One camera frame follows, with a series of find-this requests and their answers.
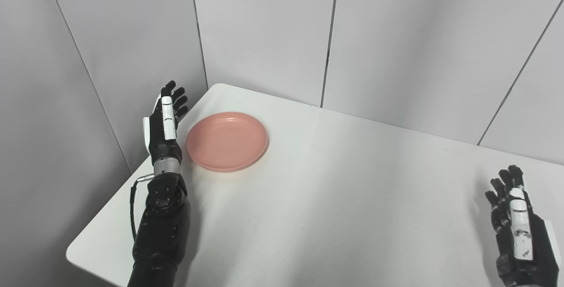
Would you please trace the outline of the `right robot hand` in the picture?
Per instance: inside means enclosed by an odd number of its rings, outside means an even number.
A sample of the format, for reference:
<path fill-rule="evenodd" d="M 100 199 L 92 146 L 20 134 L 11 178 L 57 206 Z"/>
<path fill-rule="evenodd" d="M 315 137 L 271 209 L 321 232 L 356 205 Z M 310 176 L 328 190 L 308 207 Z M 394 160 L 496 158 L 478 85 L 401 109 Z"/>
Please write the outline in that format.
<path fill-rule="evenodd" d="M 556 287 L 561 256 L 550 221 L 534 213 L 515 165 L 499 171 L 485 197 L 491 205 L 499 257 L 496 269 L 506 287 Z"/>

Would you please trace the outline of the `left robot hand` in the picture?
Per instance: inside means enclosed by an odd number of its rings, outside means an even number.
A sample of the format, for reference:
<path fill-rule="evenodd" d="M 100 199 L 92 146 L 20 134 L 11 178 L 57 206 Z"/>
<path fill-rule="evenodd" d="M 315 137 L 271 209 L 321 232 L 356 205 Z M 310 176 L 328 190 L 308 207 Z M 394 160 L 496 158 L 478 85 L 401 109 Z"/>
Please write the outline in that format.
<path fill-rule="evenodd" d="M 183 154 L 177 141 L 180 120 L 189 112 L 185 88 L 169 81 L 160 91 L 152 114 L 143 119 L 145 146 L 152 163 L 174 159 L 181 163 Z"/>

